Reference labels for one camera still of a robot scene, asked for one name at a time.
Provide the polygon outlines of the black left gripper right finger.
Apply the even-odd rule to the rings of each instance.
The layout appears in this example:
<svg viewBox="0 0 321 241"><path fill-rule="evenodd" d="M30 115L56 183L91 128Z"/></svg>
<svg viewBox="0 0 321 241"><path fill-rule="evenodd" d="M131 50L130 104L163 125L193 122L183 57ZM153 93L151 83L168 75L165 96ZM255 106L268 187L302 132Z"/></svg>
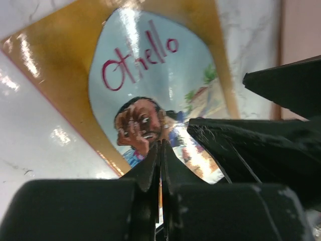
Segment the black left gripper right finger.
<svg viewBox="0 0 321 241"><path fill-rule="evenodd" d="M313 240L297 195L279 184L209 184L162 141L165 240Z"/></svg>

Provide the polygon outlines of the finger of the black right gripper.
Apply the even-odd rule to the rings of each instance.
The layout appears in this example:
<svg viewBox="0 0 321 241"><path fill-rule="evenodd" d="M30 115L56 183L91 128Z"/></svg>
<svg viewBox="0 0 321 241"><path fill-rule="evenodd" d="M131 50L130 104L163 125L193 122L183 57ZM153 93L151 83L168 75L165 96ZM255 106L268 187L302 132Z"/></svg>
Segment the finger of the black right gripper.
<svg viewBox="0 0 321 241"><path fill-rule="evenodd" d="M305 208L320 208L320 118L193 118L187 130L229 183L283 184Z"/></svg>
<svg viewBox="0 0 321 241"><path fill-rule="evenodd" d="M320 55L247 73L243 84L305 119L320 116Z"/></svg>

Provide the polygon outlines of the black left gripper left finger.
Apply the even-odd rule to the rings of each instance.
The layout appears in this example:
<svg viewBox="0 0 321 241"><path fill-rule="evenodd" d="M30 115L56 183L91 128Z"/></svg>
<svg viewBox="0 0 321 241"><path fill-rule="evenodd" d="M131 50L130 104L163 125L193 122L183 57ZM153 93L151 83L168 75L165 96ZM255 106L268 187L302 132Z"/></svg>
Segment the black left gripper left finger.
<svg viewBox="0 0 321 241"><path fill-rule="evenodd" d="M25 183L1 223L1 240L155 240L159 151L118 179Z"/></svg>

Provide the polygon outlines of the Othello orange book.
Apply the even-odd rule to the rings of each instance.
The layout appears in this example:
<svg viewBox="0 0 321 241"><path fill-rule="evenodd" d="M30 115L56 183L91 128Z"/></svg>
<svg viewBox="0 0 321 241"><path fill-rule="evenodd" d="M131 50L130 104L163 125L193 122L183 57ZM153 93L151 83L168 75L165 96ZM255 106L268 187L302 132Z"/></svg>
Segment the Othello orange book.
<svg viewBox="0 0 321 241"><path fill-rule="evenodd" d="M1 50L118 175L166 139L200 178L223 177L187 132L239 115L215 1L75 1Z"/></svg>

